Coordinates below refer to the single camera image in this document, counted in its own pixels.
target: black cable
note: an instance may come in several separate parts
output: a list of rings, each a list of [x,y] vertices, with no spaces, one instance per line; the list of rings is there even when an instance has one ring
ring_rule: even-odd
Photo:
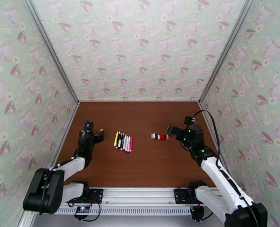
[[[42,197],[41,197],[41,202],[40,202],[40,207],[39,207],[39,215],[41,215],[43,213],[42,212],[43,199],[44,199],[46,187],[48,185],[49,177],[52,174],[53,170],[56,169],[56,168],[58,168],[58,166],[54,166],[51,170],[49,170],[48,175],[46,176],[45,183],[44,183],[44,188],[43,188],[43,193],[42,193]]]
[[[184,150],[186,150],[187,152],[190,152],[189,150],[187,150],[184,146],[182,146],[182,143],[180,142],[180,146],[184,149]]]
[[[210,115],[210,118],[211,118],[211,121],[212,121],[212,124],[213,124],[213,129],[214,129],[214,132],[215,132],[215,138],[217,140],[217,148],[218,148],[218,153],[217,153],[217,160],[215,162],[215,165],[217,166],[218,169],[220,169],[221,167],[218,165],[218,161],[220,159],[220,153],[221,153],[221,144],[220,144],[220,139],[218,138],[218,131],[217,131],[217,127],[215,125],[215,121],[213,119],[213,116],[210,114],[209,111],[207,110],[200,110],[198,112],[196,112],[193,117],[195,118],[195,116],[198,114],[198,113],[201,113],[203,111],[206,111],[209,115]]]
[[[82,221],[85,221],[85,222],[93,222],[93,221],[97,220],[98,217],[100,216],[100,213],[101,213],[101,206],[100,206],[99,202],[98,202],[96,199],[94,199],[94,201],[96,201],[96,202],[98,203],[98,206],[99,206],[99,213],[98,213],[98,216],[96,216],[96,218],[93,219],[93,220],[82,220]]]
[[[213,214],[213,212],[211,212],[211,214],[209,214],[207,217],[205,217],[205,218],[201,219],[200,221],[204,221],[204,220],[208,219],[209,217],[211,217],[211,216],[212,216],[212,214]]]
[[[252,208],[250,207],[249,203],[246,201],[246,199],[245,199],[244,197],[241,197],[240,199],[241,199],[241,200],[244,200],[244,201],[246,202],[247,206],[249,207],[250,212],[252,213],[252,215],[253,215],[253,217],[254,217],[256,227],[259,227],[260,225],[258,224],[258,221],[257,221],[257,219],[256,219],[256,216],[255,216],[255,214],[254,214]]]

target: brown tabletop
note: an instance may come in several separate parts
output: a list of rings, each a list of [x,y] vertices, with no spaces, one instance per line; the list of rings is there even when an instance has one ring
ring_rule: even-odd
[[[94,122],[95,134],[104,129],[105,139],[95,145],[90,165],[66,183],[84,180],[95,187],[187,187],[191,181],[203,180],[214,186],[177,140],[151,139],[152,133],[166,134],[168,125],[185,128],[184,117],[199,109],[196,102],[81,103],[57,162],[73,155],[85,118]],[[203,127],[206,145],[215,150],[201,114],[197,115],[196,124]],[[117,130],[133,135],[131,153],[114,148]]]

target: teapot pattern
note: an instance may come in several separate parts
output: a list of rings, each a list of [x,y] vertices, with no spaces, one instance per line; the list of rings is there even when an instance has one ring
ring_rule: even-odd
[[[234,179],[280,226],[280,0],[257,1],[202,105],[221,112]]]
[[[245,0],[33,2],[80,100],[197,100]]]
[[[55,1],[43,2],[53,18],[64,14]],[[49,166],[74,105],[31,21],[21,0],[0,0],[0,226],[18,224],[32,176]],[[77,45],[74,38],[59,44],[71,53]]]

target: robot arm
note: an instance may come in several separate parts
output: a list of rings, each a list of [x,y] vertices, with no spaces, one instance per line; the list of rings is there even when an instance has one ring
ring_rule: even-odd
[[[55,213],[61,203],[80,197],[84,192],[84,184],[64,182],[78,171],[86,168],[92,158],[94,145],[104,139],[104,131],[93,134],[93,122],[85,121],[84,129],[79,133],[78,148],[74,155],[50,169],[38,169],[31,181],[23,201],[25,210],[41,213]]]
[[[223,199],[214,194],[202,181],[189,184],[188,192],[193,200],[199,200],[225,224],[225,226],[267,226],[267,210],[254,201],[236,184],[220,162],[215,152],[204,143],[201,126],[194,125],[194,117],[185,117],[185,129],[168,126],[169,136],[189,149],[193,160],[208,174]]]

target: floral wallpaper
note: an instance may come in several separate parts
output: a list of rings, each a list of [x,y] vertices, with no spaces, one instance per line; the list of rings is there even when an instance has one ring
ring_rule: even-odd
[[[80,100],[198,100],[245,0],[32,0]]]
[[[280,226],[280,0],[258,0],[203,102],[234,178]]]
[[[20,0],[0,0],[0,226],[16,226],[74,101]]]

